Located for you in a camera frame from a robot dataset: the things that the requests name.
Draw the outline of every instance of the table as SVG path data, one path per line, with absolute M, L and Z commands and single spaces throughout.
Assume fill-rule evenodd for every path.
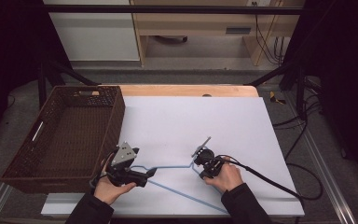
M 191 163 L 190 155 L 207 134 L 213 137 L 207 146 L 215 153 L 227 153 L 295 190 L 263 99 L 254 87 L 122 85 L 121 89 L 126 114 L 120 142 L 128 140 L 141 149 L 133 165 L 159 169 L 144 189 L 135 188 L 115 202 L 114 216 L 226 217 L 220 193 L 200 180 L 201 169 Z M 214 97 L 197 97 L 205 94 Z M 242 176 L 269 215 L 304 215 L 293 196 L 244 170 Z M 42 214 L 68 216 L 81 196 L 49 194 Z

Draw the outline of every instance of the person's right hand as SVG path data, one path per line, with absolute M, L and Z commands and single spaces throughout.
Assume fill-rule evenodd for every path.
M 217 187 L 221 192 L 225 192 L 226 190 L 231 191 L 237 186 L 243 184 L 240 169 L 235 165 L 231 165 L 228 162 L 225 162 L 225 164 L 223 164 L 222 169 L 220 170 L 220 174 L 218 176 L 213 179 L 205 176 L 204 180 L 207 185 L 213 185 Z

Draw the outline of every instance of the white board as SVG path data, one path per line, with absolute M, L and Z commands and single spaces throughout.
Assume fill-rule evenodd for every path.
M 113 204 L 115 215 L 226 216 L 221 194 L 205 185 L 201 167 L 191 164 L 191 154 L 208 136 L 215 155 L 230 155 L 295 190 L 262 98 L 129 96 L 125 104 L 119 142 L 140 148 L 133 165 L 167 168 L 159 168 L 145 188 L 122 195 Z M 269 215 L 304 215 L 294 196 L 242 168 L 241 173 Z M 70 214 L 81 196 L 49 194 L 42 214 Z

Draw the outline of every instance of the black sleeve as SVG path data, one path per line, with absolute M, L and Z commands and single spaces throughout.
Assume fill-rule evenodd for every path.
M 222 196 L 222 203 L 235 224 L 272 223 L 245 183 L 226 191 Z
M 91 194 L 86 193 L 65 223 L 107 224 L 113 211 L 114 209 L 107 203 L 103 203 Z

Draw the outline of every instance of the brown wicker basket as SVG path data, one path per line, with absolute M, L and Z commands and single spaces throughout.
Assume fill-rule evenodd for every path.
M 124 111 L 118 86 L 55 87 L 1 181 L 25 193 L 90 191 Z

